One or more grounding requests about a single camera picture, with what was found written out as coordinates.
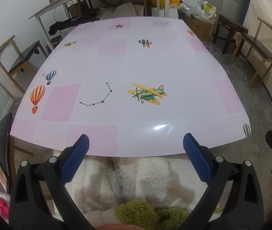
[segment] white fluffy blanket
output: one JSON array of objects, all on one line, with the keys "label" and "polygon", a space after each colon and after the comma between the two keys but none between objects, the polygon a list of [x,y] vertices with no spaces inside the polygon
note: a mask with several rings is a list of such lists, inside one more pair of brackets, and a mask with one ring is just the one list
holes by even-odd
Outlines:
[{"label": "white fluffy blanket", "polygon": [[86,156],[73,181],[65,187],[86,215],[136,198],[145,199],[154,208],[192,211],[207,185],[200,181],[187,155],[179,154],[145,158]]}]

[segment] green plush toy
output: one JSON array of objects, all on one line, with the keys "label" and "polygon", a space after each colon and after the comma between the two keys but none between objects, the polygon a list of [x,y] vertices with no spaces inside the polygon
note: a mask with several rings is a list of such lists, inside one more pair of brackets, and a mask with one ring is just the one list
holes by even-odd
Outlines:
[{"label": "green plush toy", "polygon": [[136,199],[119,205],[115,214],[124,225],[135,225],[145,230],[176,230],[190,213],[182,208],[155,211],[145,200]]},{"label": "green plush toy", "polygon": [[119,205],[115,214],[124,225],[135,225],[145,230],[155,230],[160,219],[154,208],[142,199]]}]

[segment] metal rivet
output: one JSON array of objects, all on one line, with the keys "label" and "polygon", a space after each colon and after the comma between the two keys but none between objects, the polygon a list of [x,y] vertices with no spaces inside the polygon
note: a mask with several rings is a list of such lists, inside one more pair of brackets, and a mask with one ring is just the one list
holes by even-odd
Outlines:
[{"label": "metal rivet", "polygon": [[21,166],[25,167],[26,165],[27,165],[27,161],[26,160],[22,161]]},{"label": "metal rivet", "polygon": [[54,163],[54,162],[57,161],[57,157],[52,156],[52,157],[50,157],[50,159],[49,159],[48,161],[49,161],[50,163]]},{"label": "metal rivet", "polygon": [[222,163],[224,161],[222,156],[216,156],[216,161]]},{"label": "metal rivet", "polygon": [[248,167],[250,167],[252,165],[252,162],[250,162],[249,160],[244,161],[245,165],[247,165]]}]

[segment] red object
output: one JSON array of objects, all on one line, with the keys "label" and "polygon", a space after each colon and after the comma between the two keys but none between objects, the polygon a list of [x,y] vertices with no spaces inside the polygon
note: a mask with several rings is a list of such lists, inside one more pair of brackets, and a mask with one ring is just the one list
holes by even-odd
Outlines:
[{"label": "red object", "polygon": [[33,103],[34,107],[32,108],[32,113],[35,114],[37,112],[38,106],[37,104],[42,99],[45,93],[45,86],[39,85],[37,86],[30,95],[30,101]]},{"label": "red object", "polygon": [[7,220],[8,219],[8,213],[9,213],[9,208],[8,208],[8,205],[7,205],[7,202],[0,198],[0,216]]}]

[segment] black chair seat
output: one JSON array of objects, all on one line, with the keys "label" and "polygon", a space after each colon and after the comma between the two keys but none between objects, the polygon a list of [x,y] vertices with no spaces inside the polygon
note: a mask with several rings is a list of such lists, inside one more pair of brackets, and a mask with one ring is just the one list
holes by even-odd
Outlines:
[{"label": "black chair seat", "polygon": [[255,39],[255,37],[246,33],[241,33],[241,35],[250,41],[265,56],[266,59],[272,60],[272,53],[258,39]]},{"label": "black chair seat", "polygon": [[[10,130],[11,130],[12,114],[8,113],[0,121],[0,164],[3,171],[8,176],[9,191],[11,192],[12,178],[10,170],[10,154],[9,154],[9,143],[10,143]],[[0,182],[0,191],[4,193],[4,188]]]},{"label": "black chair seat", "polygon": [[38,50],[39,43],[40,41],[36,41],[34,44],[26,48],[23,51],[23,53],[16,59],[16,61],[14,62],[14,64],[12,65],[8,73],[11,74],[16,68],[22,65],[25,61],[28,61],[34,53],[39,54],[39,50]]}]

